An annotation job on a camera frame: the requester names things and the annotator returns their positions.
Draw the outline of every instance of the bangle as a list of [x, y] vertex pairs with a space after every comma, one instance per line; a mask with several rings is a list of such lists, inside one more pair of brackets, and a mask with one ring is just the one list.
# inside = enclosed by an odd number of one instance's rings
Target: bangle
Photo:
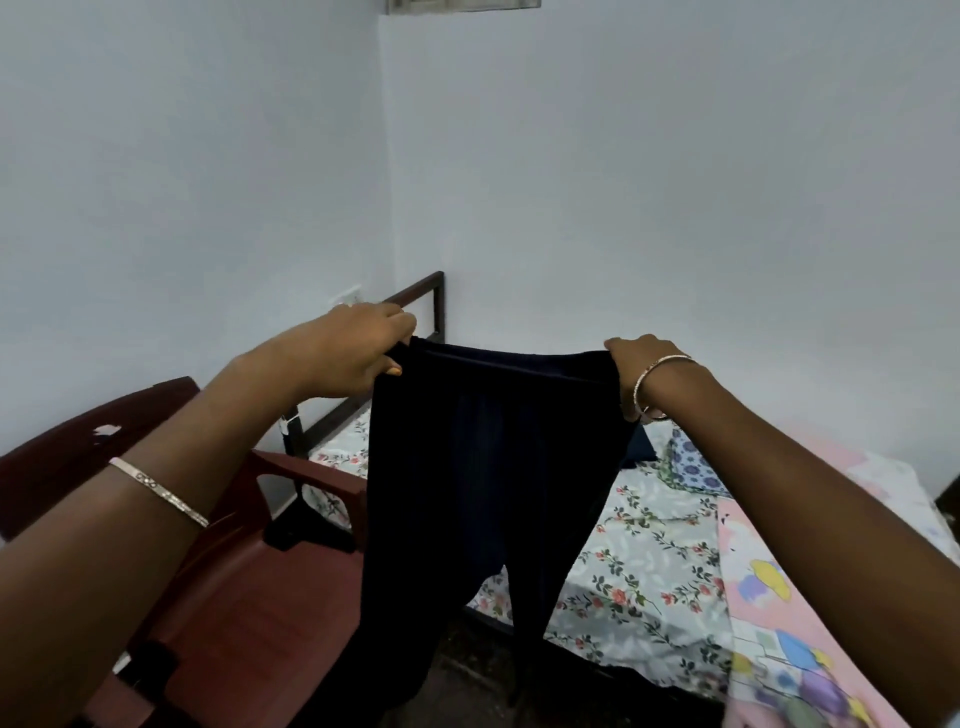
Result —
[[166, 500], [168, 503], [170, 503], [170, 505], [172, 505], [178, 511], [183, 513], [183, 515], [189, 516], [191, 519], [199, 523], [200, 528], [206, 528], [207, 526], [210, 525], [209, 521], [205, 519], [203, 516], [201, 516], [199, 513], [197, 513], [195, 510], [193, 510], [193, 508], [188, 506], [186, 503], [184, 503], [182, 500], [180, 500], [178, 497], [176, 497], [174, 494], [172, 494], [162, 485], [157, 483], [149, 475], [139, 470], [138, 468], [135, 468], [126, 460], [121, 460], [119, 457], [111, 457], [110, 465], [114, 466], [115, 468], [119, 468], [124, 473], [126, 473], [131, 478], [133, 478], [136, 482], [142, 485], [145, 485], [155, 494], [157, 494], [158, 496]]
[[663, 362], [665, 362], [665, 361], [673, 361], [673, 360], [675, 360], [675, 359], [683, 359], [683, 360], [685, 360], [685, 361], [692, 361], [694, 364], [697, 363], [696, 359], [694, 359], [692, 356], [687, 356], [685, 353], [671, 353], [671, 354], [668, 354], [667, 356], [661, 356], [659, 359], [657, 359], [657, 361], [655, 361], [655, 362], [654, 362], [653, 364], [651, 364], [649, 367], [647, 367], [646, 369], [644, 369], [644, 370], [643, 370], [643, 373], [637, 378], [636, 384], [634, 385], [634, 408], [636, 409], [636, 413], [637, 413], [637, 415], [639, 415], [640, 421], [641, 421], [642, 423], [644, 422], [644, 420], [645, 420], [646, 422], [655, 422], [655, 421], [658, 421], [658, 420], [666, 420], [666, 419], [667, 419], [667, 416], [664, 415], [664, 414], [660, 414], [659, 417], [650, 417], [650, 416], [647, 414], [647, 411], [650, 409], [650, 405], [648, 404], [648, 405], [645, 406], [645, 407], [641, 407], [641, 406], [640, 406], [640, 402], [639, 402], [639, 400], [637, 400], [636, 396], [640, 393], [640, 385], [643, 383], [643, 380], [644, 380], [645, 378], [647, 378], [647, 375], [648, 375], [648, 374], [650, 374], [650, 373], [653, 372], [655, 369], [657, 369], [657, 367], [658, 367], [660, 364], [662, 364]]

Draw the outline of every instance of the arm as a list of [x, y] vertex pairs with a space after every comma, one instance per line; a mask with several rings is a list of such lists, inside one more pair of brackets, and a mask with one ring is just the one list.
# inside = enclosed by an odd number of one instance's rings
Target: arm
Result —
[[[413, 333], [399, 306], [338, 306], [242, 354], [125, 456], [208, 515], [244, 457], [310, 397], [366, 391]], [[0, 550], [0, 716], [61, 726], [94, 693], [198, 526], [113, 467]]]
[[[649, 364], [680, 353], [649, 335], [606, 346], [625, 398]], [[664, 363], [640, 396], [689, 435], [876, 688], [911, 725], [941, 728], [960, 708], [960, 569], [703, 367]]]

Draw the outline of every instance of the hand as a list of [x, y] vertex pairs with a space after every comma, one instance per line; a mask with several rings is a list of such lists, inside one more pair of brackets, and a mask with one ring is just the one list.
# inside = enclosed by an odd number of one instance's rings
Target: hand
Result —
[[349, 397], [369, 391], [379, 374], [401, 374], [386, 352], [409, 342], [416, 327], [414, 315], [395, 303], [338, 305], [253, 352], [265, 353], [280, 367], [297, 401]]
[[[640, 375], [661, 357], [684, 352], [681, 352], [672, 341], [663, 341], [652, 333], [632, 340], [607, 339], [603, 345], [610, 352], [616, 363], [616, 369], [620, 373], [620, 404], [623, 416], [630, 422], [635, 422], [640, 415], [634, 406], [634, 386]], [[665, 406], [663, 398], [667, 393], [663, 391], [662, 385], [665, 383], [663, 375], [668, 370], [672, 370], [674, 364], [691, 366], [692, 362], [678, 359], [658, 366], [643, 380], [641, 389], [637, 393], [641, 406], [650, 405], [657, 408], [649, 413], [651, 416], [656, 417], [662, 411], [660, 408]]]

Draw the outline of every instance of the wrist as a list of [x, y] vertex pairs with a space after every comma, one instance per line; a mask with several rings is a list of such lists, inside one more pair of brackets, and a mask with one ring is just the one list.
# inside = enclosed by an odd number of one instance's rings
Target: wrist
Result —
[[688, 404], [695, 404], [720, 384], [707, 367], [693, 361], [668, 361], [643, 380], [640, 398], [676, 420]]
[[222, 381], [224, 389], [236, 398], [279, 417], [302, 400], [299, 378], [291, 370], [282, 352], [261, 345], [231, 359], [208, 389]]

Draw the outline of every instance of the blue patterned cloth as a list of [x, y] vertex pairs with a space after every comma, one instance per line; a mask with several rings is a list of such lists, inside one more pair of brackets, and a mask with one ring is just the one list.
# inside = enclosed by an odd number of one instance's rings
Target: blue patterned cloth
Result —
[[663, 453], [660, 476], [667, 485], [677, 490], [731, 497], [717, 473], [708, 465], [707, 459], [679, 427], [674, 427], [673, 436]]

